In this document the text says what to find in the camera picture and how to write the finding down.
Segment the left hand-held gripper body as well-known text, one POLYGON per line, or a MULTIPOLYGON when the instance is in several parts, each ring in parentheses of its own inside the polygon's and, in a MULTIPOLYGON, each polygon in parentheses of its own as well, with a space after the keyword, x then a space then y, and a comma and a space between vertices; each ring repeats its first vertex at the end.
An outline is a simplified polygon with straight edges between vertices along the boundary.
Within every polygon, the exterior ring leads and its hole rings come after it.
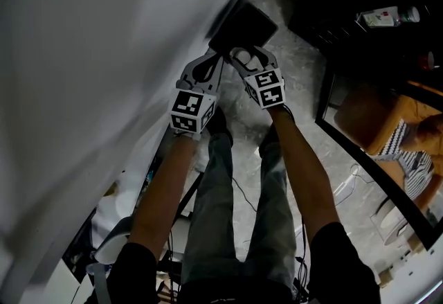
POLYGON ((171 128, 200 139, 215 113, 223 66, 218 53, 207 53, 186 65, 169 102, 171 128))

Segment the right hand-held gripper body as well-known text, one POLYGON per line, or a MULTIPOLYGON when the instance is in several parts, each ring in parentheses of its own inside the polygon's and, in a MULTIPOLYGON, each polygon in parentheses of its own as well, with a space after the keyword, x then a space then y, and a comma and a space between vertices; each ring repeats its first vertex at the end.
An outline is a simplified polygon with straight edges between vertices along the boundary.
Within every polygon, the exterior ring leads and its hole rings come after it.
POLYGON ((258 58, 261 71, 249 69, 238 57, 231 58, 231 65, 242 78, 248 95, 261 109, 284 104, 284 78, 275 56, 260 46, 252 46, 248 54, 258 58))

